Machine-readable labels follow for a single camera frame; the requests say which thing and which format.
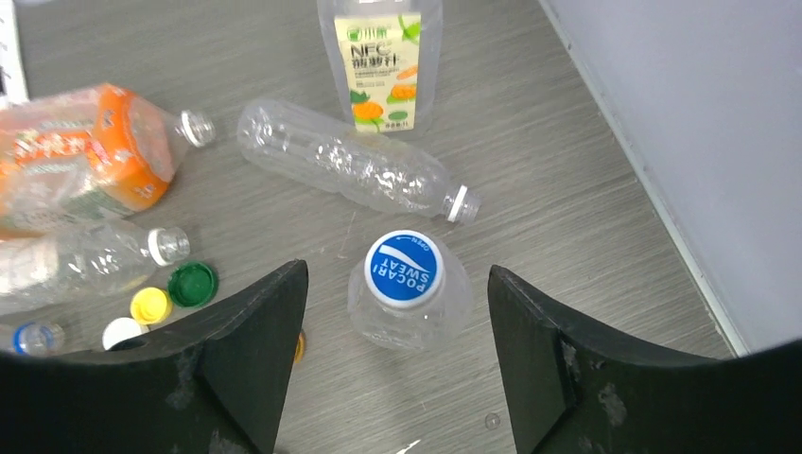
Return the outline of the white cap near yellow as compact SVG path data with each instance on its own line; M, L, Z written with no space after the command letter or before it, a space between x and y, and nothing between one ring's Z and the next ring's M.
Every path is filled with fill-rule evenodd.
M101 343L106 351L110 351L118 343L142 336L149 328L130 317L120 317L109 322L104 328Z

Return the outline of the blue Pepsi label bottle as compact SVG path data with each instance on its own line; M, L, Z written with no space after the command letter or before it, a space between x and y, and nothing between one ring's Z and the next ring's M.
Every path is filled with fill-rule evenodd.
M1 350L4 352L47 357L59 353L66 344L66 335L57 323L29 322L1 325Z

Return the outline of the yellow bottle cap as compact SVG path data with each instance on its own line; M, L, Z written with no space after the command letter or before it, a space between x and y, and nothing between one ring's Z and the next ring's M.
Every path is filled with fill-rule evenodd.
M143 325L165 322L172 309L173 303L168 293L161 288L142 288L131 297L131 317Z

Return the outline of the white blue Pocari Sweat cap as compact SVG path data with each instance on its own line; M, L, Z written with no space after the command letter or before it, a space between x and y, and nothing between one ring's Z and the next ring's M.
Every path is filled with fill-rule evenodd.
M369 291L385 306L412 309L429 300L445 276L442 251L429 236L396 230L380 237L363 263Z

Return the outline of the gold brown bottle cap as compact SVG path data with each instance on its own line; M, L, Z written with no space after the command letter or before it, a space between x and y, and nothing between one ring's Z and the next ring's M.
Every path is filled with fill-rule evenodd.
M293 363L294 364L297 364L298 362L300 362L304 358L305 349L306 349L306 336L305 336L304 330L301 330L301 332L299 333L299 336L298 336L298 340L297 340L296 348L295 348L295 353L294 353L294 357L293 357Z

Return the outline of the orange label wide bottle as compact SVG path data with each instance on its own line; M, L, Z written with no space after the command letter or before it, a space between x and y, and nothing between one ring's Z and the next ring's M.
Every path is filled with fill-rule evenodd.
M1 112L1 237L125 218L167 192L216 138L205 114L167 112L110 83Z

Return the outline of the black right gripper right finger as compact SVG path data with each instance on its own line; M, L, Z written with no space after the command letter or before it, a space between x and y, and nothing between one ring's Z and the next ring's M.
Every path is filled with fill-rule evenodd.
M801 344L715 359L641 340L493 266L487 297L520 453L797 453Z

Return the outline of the tall clear juice bottle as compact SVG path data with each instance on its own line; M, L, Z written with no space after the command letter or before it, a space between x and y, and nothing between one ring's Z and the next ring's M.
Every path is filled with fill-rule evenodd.
M323 44L347 122L418 137L433 119L444 30L441 0L319 0Z

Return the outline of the clear bottle behind Pepsi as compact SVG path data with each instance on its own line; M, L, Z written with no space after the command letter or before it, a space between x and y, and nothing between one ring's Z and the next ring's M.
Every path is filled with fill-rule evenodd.
M126 292L190 254L184 230L145 229L123 219L5 240L1 243L1 314Z

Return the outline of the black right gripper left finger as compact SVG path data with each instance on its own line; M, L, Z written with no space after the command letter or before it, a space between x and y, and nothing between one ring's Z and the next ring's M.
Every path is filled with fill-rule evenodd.
M106 352L1 357L5 453L271 453L308 290L303 260Z

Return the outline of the black white checkerboard mat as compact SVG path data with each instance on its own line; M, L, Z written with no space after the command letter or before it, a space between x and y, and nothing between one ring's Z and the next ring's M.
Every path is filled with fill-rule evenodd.
M1 109L28 102L16 8L1 0Z

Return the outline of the green bottle cap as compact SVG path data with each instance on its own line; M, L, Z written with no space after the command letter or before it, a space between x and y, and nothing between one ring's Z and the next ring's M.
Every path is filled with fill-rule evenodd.
M197 308L216 297L218 285L218 274L211 266L193 261L181 264L170 274L166 292L174 305Z

